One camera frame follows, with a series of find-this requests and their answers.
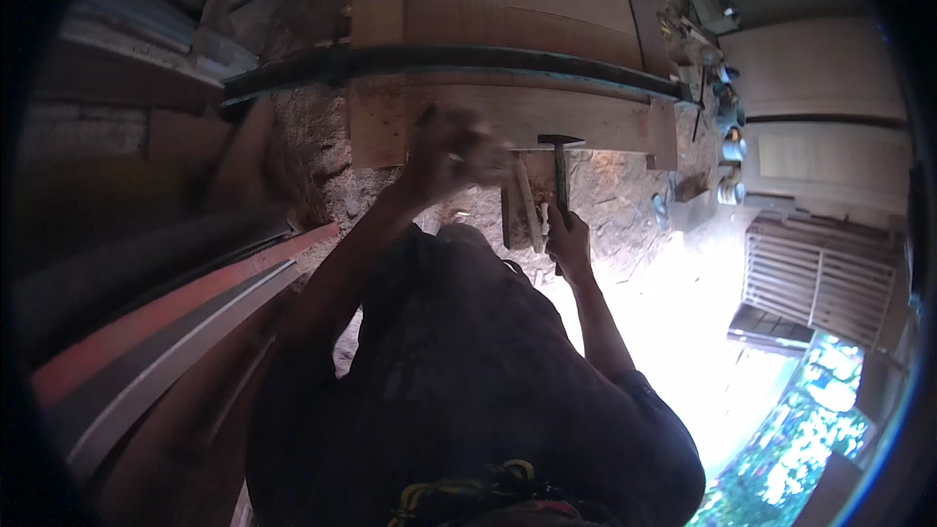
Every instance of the dirt floor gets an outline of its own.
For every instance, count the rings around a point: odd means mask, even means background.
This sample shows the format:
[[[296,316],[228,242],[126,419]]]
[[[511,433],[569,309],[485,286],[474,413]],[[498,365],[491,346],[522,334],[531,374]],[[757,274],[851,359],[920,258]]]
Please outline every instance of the dirt floor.
[[[289,0],[280,9],[267,38],[265,61],[280,60],[310,48],[334,32],[334,18],[320,18],[321,29],[316,29],[311,22],[309,13],[316,13],[318,7],[311,11],[310,5],[322,1]],[[332,9],[342,3],[342,0],[326,1]],[[696,64],[691,71],[695,78],[691,88],[694,98],[698,98],[698,78],[702,70],[698,64],[705,55],[705,48],[680,29],[679,18],[688,13],[686,2],[655,2],[659,18],[668,29],[664,31],[664,39],[674,62]],[[662,249],[672,244],[674,232],[660,229],[654,218],[652,195],[660,193],[671,200],[676,184],[689,177],[708,183],[711,189],[716,187],[721,138],[712,119],[715,102],[708,88],[704,90],[704,104],[706,110],[700,115],[695,141],[696,108],[678,105],[675,109],[677,172],[647,170],[643,155],[589,150],[570,152],[570,209],[591,225],[593,265],[603,287],[621,289],[629,285],[636,288],[635,282],[640,284]],[[399,175],[400,169],[351,168],[346,101],[340,89],[309,87],[280,92],[275,95],[275,111],[275,134],[268,147],[267,164],[280,189],[290,198],[291,222],[298,228],[309,228],[336,221],[341,232],[346,233],[381,189]],[[485,234],[498,255],[519,263],[531,282],[548,296],[556,295],[556,289],[565,285],[555,281],[554,265],[545,254],[536,254],[532,249],[509,251],[504,248],[498,188],[471,188],[459,193],[450,201],[429,208],[417,217],[416,223],[425,231],[435,233],[451,219],[456,209],[468,211],[471,214],[468,223]],[[728,214],[723,214],[724,211],[720,212],[714,220],[727,219]],[[707,224],[701,230],[709,231],[710,226]],[[677,234],[682,241],[682,233]],[[699,238],[700,244],[705,246],[707,238]],[[687,240],[697,240],[697,237],[687,237]],[[301,257],[301,265],[306,270],[314,269],[333,245],[311,250]],[[336,348],[336,363],[340,369],[349,364],[354,353],[356,332],[357,321]]]

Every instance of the red plank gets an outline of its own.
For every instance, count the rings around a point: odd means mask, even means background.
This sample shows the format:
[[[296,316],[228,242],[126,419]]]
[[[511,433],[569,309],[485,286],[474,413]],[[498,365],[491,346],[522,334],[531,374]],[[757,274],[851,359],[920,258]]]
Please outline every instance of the red plank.
[[[33,390],[41,407],[52,407],[127,350],[208,299],[337,235],[338,225],[326,224],[243,261],[223,266],[105,325],[33,374]]]

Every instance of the workshop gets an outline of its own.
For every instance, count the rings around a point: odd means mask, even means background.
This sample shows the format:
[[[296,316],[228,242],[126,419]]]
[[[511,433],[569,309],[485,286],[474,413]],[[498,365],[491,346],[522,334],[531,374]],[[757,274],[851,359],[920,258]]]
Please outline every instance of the workshop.
[[[881,0],[59,10],[8,524],[932,520],[935,125]]]

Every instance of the man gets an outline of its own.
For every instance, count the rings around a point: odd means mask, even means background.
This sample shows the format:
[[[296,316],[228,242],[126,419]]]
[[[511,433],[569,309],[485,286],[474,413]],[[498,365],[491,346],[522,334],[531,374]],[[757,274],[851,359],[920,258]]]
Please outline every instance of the man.
[[[268,525],[682,525],[703,496],[693,440],[634,369],[596,285],[589,227],[550,208],[586,358],[480,232],[412,219],[503,147],[430,110],[401,178],[309,279],[254,405],[247,486]],[[332,351],[359,305],[347,376]]]

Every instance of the beam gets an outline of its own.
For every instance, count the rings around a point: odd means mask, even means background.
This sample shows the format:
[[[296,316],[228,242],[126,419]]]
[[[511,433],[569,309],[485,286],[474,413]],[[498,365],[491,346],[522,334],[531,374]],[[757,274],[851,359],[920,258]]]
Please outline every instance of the beam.
[[[382,45],[323,47],[225,80],[225,105],[311,84],[343,85],[347,79],[439,72],[521,73],[584,86],[624,88],[667,101],[693,101],[685,84],[644,72],[532,49],[485,45]]]

